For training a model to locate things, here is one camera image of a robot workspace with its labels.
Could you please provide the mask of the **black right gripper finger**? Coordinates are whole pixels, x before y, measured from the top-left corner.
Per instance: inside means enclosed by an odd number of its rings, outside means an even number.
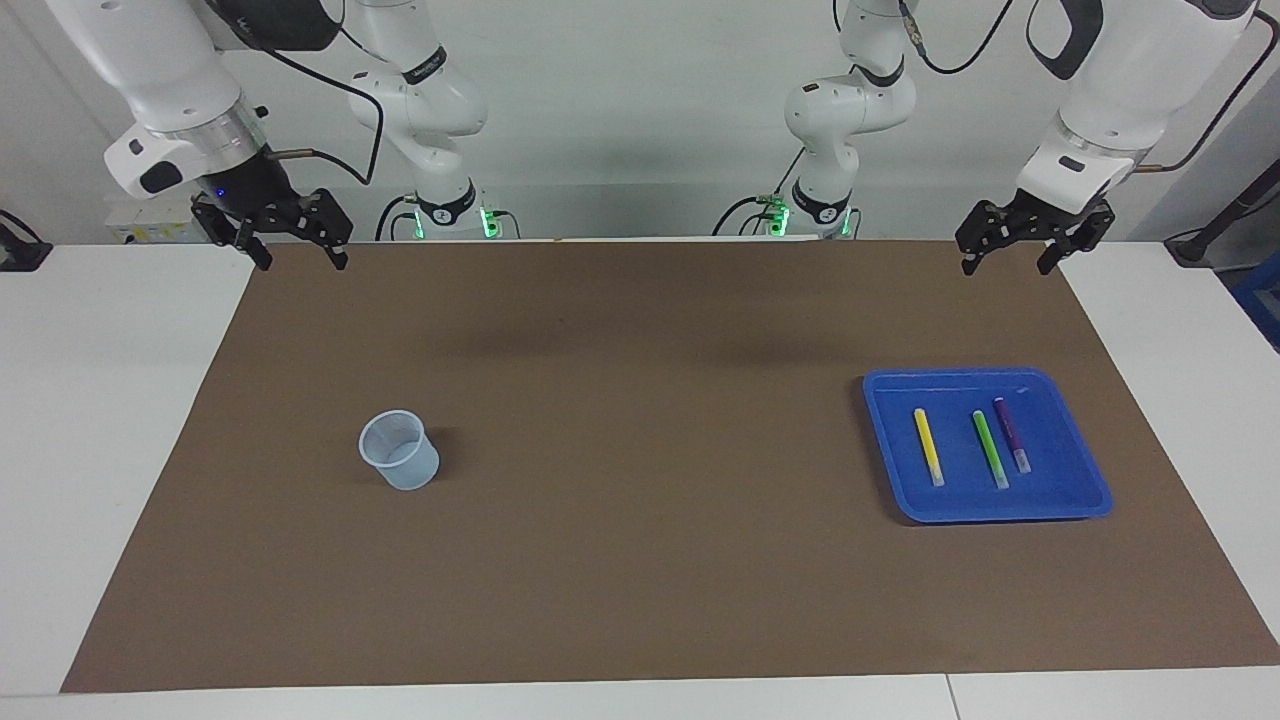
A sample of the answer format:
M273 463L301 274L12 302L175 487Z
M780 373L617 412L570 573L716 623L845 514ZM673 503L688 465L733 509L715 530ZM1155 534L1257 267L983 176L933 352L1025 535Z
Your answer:
M303 240L319 246L339 272L349 260L346 246L352 231L351 219L328 190L320 188L303 197Z
M234 249L237 252L247 256L262 272L270 269L273 256L259 238L250 220L242 220L238 225L234 224L207 196L193 196L189 209L195 222L212 245Z

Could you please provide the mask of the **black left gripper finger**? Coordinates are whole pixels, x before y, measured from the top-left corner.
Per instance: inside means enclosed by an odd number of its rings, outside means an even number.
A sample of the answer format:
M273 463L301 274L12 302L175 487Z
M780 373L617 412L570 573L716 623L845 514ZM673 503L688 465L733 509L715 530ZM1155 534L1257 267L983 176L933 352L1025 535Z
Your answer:
M1012 243L1007 214L1005 208L986 200L977 202L966 214L955 232L964 275L974 275L989 254Z
M1071 231L1052 229L1051 242L1037 259L1037 269L1048 275L1065 258L1075 252L1093 251L1107 234L1115 220L1110 204L1100 204Z

